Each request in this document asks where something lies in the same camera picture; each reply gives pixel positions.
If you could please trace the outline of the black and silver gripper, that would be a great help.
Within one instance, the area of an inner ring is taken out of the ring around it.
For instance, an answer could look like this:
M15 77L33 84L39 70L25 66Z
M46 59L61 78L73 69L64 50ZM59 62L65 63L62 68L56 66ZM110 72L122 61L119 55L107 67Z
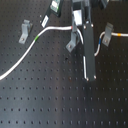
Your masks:
M91 23L91 9L99 6L105 9L109 0L71 0L72 14L77 26L82 26L84 23Z

